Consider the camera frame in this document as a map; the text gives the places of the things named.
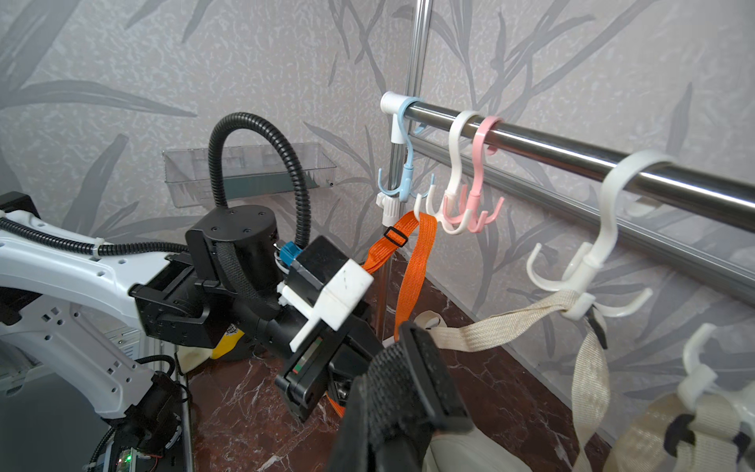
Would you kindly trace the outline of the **black bag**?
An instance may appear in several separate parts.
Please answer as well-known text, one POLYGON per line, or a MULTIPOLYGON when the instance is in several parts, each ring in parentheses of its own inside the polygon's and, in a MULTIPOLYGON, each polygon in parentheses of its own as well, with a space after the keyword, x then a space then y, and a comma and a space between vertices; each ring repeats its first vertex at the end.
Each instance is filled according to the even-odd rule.
POLYGON ((352 385, 328 471, 420 471, 437 432, 474 427, 431 333, 413 322, 352 385))

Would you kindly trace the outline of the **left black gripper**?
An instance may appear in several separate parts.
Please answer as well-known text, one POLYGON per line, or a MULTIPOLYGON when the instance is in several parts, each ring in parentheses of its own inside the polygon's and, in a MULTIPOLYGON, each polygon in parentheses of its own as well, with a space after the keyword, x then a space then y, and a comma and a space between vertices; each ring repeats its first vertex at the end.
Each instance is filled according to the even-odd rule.
POLYGON ((362 319, 348 319, 337 332, 320 323, 274 384, 292 416, 305 422, 325 395, 344 407, 354 381, 367 373, 381 350, 383 343, 362 319))

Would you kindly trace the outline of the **cream crescent bag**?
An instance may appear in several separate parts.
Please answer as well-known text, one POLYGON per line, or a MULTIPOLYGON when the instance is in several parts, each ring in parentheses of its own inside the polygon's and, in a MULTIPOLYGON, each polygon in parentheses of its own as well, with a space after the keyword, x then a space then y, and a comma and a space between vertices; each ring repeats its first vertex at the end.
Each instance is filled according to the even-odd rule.
POLYGON ((477 424, 432 443, 428 461, 452 471, 599 471, 608 447, 608 362, 590 316, 573 323, 571 292, 470 323, 426 311, 416 319, 446 352, 477 424))

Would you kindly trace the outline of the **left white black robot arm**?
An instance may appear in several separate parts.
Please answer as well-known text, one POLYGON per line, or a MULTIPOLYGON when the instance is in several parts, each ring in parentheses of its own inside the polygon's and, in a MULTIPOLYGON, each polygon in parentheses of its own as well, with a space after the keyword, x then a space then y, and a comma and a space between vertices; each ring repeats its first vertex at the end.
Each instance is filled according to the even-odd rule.
POLYGON ((373 277, 312 236, 306 175, 287 137, 261 116, 229 114, 210 134, 208 171, 214 208, 181 244, 110 244, 47 224, 28 195, 1 199, 1 337, 76 387, 108 425, 88 470, 116 470, 127 450, 165 457, 191 395, 175 356, 125 356, 82 307, 177 346, 216 348, 238 328, 284 361, 275 383, 300 421, 323 397, 346 405, 381 351, 364 299, 373 277), (263 137, 283 162, 293 242, 280 242, 269 208, 228 204, 222 153, 238 130, 263 137))

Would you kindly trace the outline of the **cream bag with brown-striped strap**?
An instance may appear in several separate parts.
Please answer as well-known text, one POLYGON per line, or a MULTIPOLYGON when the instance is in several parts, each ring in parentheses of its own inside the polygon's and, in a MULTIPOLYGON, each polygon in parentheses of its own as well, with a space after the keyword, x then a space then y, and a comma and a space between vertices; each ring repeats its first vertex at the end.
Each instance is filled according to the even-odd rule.
POLYGON ((752 471, 754 433, 721 395, 703 395, 694 411, 665 395, 617 440, 606 471, 752 471))

